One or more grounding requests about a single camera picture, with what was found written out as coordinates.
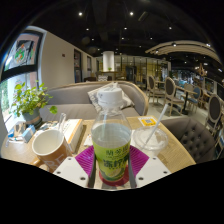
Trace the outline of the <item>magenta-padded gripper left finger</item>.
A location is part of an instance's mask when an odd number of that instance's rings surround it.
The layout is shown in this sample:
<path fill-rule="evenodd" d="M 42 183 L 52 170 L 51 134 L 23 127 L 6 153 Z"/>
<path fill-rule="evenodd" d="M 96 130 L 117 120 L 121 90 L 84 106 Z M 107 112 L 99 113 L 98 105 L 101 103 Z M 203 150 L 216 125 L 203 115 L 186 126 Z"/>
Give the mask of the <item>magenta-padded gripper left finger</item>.
<path fill-rule="evenodd" d="M 67 157 L 53 174 L 84 188 L 93 188 L 96 176 L 94 148 L 90 146 L 76 157 Z"/>

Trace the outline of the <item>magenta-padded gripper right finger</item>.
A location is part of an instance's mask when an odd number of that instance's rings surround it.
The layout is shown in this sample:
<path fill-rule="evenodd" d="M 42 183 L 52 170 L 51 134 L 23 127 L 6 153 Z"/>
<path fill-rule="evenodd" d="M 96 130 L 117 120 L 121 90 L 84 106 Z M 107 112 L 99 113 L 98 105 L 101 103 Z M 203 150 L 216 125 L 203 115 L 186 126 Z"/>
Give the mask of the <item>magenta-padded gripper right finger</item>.
<path fill-rule="evenodd" d="M 130 147 L 128 172 L 132 188 L 146 186 L 171 174 L 158 157 L 149 157 L 134 146 Z"/>

